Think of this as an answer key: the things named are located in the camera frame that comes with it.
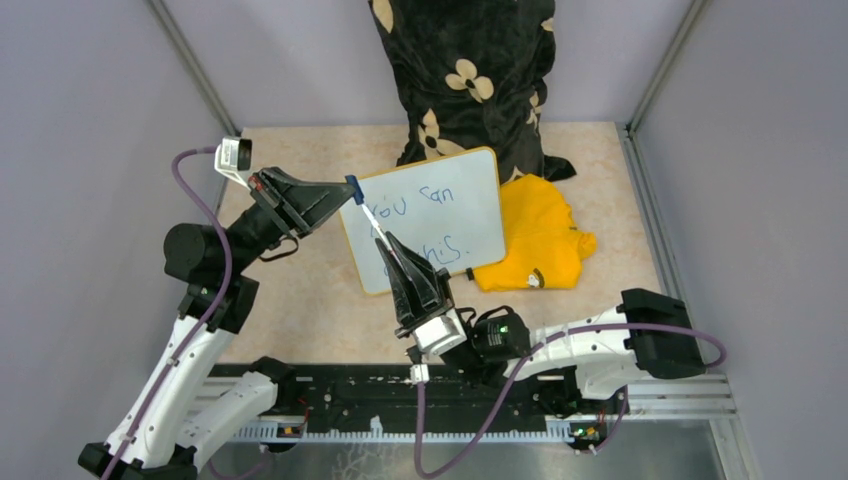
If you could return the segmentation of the blue marker cap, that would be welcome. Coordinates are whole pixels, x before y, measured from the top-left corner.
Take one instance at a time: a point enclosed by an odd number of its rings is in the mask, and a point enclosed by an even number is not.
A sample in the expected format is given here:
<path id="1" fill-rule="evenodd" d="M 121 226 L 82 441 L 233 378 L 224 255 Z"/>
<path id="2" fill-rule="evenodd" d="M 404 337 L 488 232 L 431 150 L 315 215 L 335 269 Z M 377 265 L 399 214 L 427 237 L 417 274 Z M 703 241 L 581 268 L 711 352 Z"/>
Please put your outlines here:
<path id="1" fill-rule="evenodd" d="M 349 184 L 353 188 L 353 196 L 355 204 L 361 206 L 364 204 L 364 193 L 360 186 L 359 180 L 355 175 L 346 175 L 345 176 L 346 183 Z"/>

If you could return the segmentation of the white marker pen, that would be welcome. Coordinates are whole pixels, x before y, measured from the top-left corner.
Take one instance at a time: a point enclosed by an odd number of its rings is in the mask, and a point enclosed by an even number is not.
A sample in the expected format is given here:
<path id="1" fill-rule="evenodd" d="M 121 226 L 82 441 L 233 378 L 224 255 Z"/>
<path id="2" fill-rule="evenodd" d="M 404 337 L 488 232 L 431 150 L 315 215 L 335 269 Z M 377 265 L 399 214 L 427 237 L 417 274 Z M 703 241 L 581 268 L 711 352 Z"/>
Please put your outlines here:
<path id="1" fill-rule="evenodd" d="M 386 232 L 381 227 L 377 218 L 374 216 L 372 211 L 369 209 L 369 207 L 365 203 L 361 203 L 360 207 L 362 208 L 362 210 L 363 210 L 368 222 L 370 223 L 371 227 L 376 232 L 377 237 L 380 239 L 382 244 L 385 246 L 386 250 L 389 252 L 389 254 L 391 255 L 392 258 L 397 260 L 398 259 L 397 252 L 392 247 L 392 245 L 391 245 L 391 243 L 390 243 L 390 241 L 389 241 L 389 239 L 386 235 Z"/>

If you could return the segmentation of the yellow-framed whiteboard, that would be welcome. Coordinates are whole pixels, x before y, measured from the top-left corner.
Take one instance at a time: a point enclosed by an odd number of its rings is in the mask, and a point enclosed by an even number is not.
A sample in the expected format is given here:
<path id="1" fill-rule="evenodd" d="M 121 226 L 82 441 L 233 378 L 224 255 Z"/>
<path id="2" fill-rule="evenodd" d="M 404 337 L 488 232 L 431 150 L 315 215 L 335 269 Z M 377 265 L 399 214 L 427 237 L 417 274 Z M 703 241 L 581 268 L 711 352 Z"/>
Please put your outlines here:
<path id="1" fill-rule="evenodd" d="M 462 273 L 506 256 L 495 152 L 489 147 L 360 178 L 364 200 L 348 201 L 341 221 L 363 291 L 390 290 L 368 217 L 435 268 Z"/>

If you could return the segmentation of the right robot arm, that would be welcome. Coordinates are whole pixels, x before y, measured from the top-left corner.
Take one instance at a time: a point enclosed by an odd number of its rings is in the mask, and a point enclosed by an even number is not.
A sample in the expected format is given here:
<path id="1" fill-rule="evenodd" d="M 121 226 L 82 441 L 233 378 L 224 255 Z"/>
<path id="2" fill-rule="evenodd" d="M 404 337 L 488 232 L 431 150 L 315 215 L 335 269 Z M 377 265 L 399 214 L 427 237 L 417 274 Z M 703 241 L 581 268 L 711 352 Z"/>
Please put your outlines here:
<path id="1" fill-rule="evenodd" d="M 708 370 L 685 304 L 635 288 L 600 314 L 553 327 L 530 329 L 503 305 L 476 316 L 457 307 L 450 276 L 391 233 L 375 241 L 387 269 L 398 338 L 410 337 L 412 380 L 427 379 L 425 363 L 442 361 L 471 385 L 500 388 L 555 369 L 571 368 L 563 398 L 576 412 L 637 380 L 676 380 Z"/>

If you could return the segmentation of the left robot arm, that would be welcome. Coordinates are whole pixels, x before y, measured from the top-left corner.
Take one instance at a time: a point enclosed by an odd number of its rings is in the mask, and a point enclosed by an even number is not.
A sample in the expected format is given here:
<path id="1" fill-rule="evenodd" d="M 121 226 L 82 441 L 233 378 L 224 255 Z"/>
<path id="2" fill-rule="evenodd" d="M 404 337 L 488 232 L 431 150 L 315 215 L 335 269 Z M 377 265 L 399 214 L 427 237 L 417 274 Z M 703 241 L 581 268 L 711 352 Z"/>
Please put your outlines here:
<path id="1" fill-rule="evenodd" d="M 107 439 L 85 445 L 79 455 L 79 465 L 95 477 L 194 479 L 249 421 L 297 406 L 294 369 L 265 356 L 210 406 L 190 410 L 253 308 L 259 284 L 245 275 L 246 268 L 282 242 L 313 233 L 363 194 L 353 176 L 306 182 L 277 167 L 254 172 L 246 185 L 252 205 L 230 225 L 181 223 L 168 232 L 165 272 L 187 290 L 137 400 Z"/>

